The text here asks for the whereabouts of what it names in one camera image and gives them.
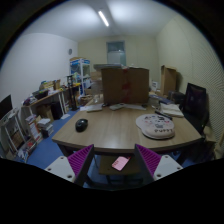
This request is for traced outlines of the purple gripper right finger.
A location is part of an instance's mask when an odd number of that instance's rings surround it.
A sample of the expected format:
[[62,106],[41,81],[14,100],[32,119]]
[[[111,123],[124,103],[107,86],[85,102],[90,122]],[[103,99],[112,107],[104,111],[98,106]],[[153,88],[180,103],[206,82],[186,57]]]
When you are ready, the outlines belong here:
[[182,169],[182,166],[169,155],[159,155],[139,144],[135,145],[134,155],[139,164],[144,184],[160,180]]

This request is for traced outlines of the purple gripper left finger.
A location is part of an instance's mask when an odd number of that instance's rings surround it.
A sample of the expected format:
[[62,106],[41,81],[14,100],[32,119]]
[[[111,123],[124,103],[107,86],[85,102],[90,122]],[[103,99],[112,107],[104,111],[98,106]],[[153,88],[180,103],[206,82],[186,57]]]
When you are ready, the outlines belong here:
[[59,156],[46,168],[46,171],[82,186],[87,180],[93,156],[94,145],[89,145],[68,157]]

